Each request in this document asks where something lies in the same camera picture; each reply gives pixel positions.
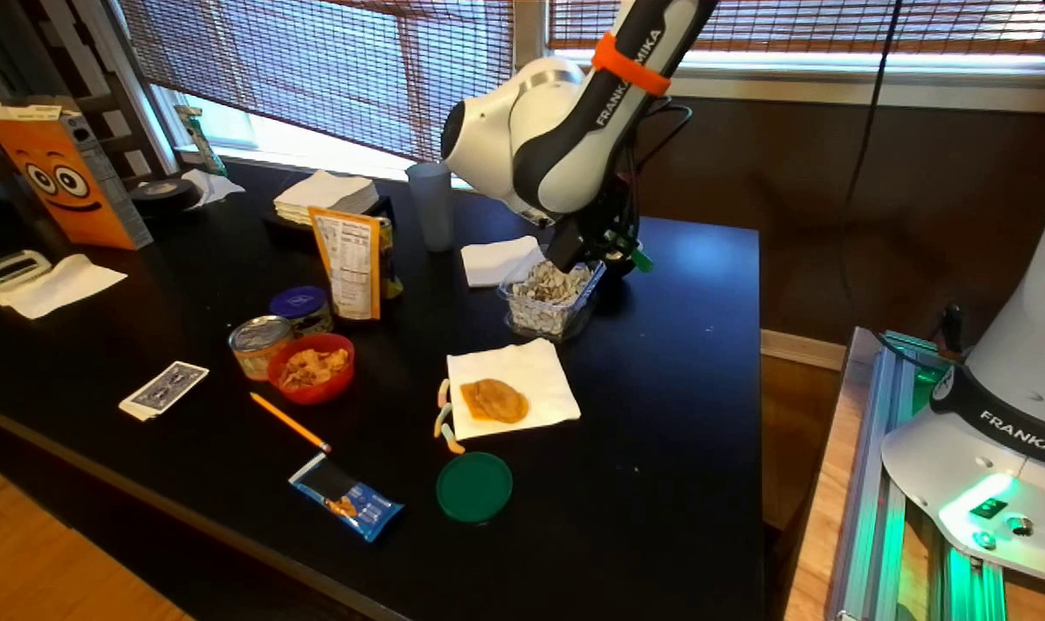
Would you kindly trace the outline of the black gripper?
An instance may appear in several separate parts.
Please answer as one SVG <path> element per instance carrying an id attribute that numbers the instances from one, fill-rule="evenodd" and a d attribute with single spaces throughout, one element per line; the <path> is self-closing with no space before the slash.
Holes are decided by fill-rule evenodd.
<path id="1" fill-rule="evenodd" d="M 571 273 L 581 263 L 603 263 L 615 275 L 638 267 L 638 216 L 628 203 L 594 203 L 553 225 L 544 258 Z"/>

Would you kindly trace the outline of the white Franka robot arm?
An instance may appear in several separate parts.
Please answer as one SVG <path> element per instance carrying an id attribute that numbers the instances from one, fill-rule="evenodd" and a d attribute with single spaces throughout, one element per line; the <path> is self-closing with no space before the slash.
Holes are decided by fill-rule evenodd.
<path id="1" fill-rule="evenodd" d="M 713 7 L 620 0 L 586 67 L 536 59 L 458 101 L 443 127 L 446 166 L 544 228 L 553 267 L 641 271 L 619 158 Z M 956 548 L 1045 580 L 1045 228 L 1019 289 L 927 406 L 891 431 L 881 462 Z"/>

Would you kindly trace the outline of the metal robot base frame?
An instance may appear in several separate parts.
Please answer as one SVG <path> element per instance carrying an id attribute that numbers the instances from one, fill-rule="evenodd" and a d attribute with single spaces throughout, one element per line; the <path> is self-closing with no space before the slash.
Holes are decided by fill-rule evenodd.
<path id="1" fill-rule="evenodd" d="M 842 465 L 842 520 L 827 552 L 827 621 L 1006 621 L 1006 580 L 965 552 L 903 497 L 883 465 L 888 439 L 927 389 L 933 347 L 856 329 L 847 357 L 827 454 Z"/>

